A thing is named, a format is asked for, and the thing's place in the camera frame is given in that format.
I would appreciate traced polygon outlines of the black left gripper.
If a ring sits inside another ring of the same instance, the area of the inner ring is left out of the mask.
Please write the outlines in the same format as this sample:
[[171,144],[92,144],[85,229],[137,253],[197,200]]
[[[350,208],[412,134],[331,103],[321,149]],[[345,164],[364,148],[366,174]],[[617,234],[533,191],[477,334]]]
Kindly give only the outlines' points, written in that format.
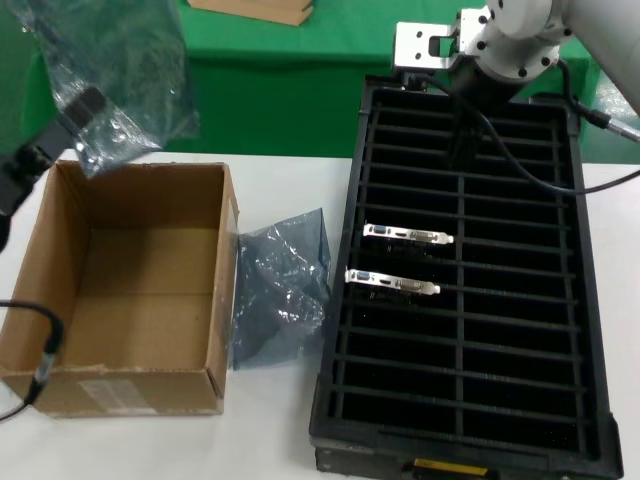
[[33,142],[1,155],[1,250],[8,242],[13,215],[54,160],[73,143],[70,131],[83,130],[105,106],[103,94],[89,87],[64,108],[63,121],[53,120]]

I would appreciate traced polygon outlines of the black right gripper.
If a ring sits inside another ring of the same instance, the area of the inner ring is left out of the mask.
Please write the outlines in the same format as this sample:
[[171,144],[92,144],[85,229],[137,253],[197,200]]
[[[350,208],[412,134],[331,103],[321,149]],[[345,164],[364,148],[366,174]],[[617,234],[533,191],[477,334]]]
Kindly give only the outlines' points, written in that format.
[[[504,109],[505,105],[523,88],[524,83],[495,80],[475,62],[457,62],[447,73],[450,89],[457,92],[481,113],[488,115]],[[449,168],[472,170],[483,145],[485,129],[474,115],[455,109],[451,126],[451,139],[447,151]]]

